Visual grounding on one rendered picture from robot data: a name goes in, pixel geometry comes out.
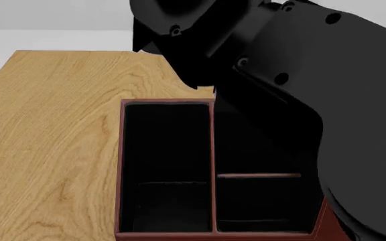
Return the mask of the dark red leather caddy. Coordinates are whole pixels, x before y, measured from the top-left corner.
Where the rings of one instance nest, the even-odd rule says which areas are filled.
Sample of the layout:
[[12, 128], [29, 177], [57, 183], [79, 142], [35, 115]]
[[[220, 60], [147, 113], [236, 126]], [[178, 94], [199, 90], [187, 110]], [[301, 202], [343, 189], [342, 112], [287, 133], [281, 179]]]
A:
[[116, 241], [350, 241], [310, 172], [215, 157], [214, 100], [122, 100]]

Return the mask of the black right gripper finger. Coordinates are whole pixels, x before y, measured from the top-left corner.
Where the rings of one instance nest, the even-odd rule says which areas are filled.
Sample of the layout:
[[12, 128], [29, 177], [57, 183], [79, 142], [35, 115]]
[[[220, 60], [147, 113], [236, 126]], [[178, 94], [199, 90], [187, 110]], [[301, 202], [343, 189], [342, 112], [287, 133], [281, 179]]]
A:
[[180, 80], [193, 89], [222, 86], [229, 81], [233, 71], [233, 56], [208, 58], [195, 53], [166, 53], [163, 56]]
[[142, 23], [133, 24], [133, 43], [134, 52], [147, 52], [149, 54], [160, 54], [160, 50], [154, 44], [155, 32]]

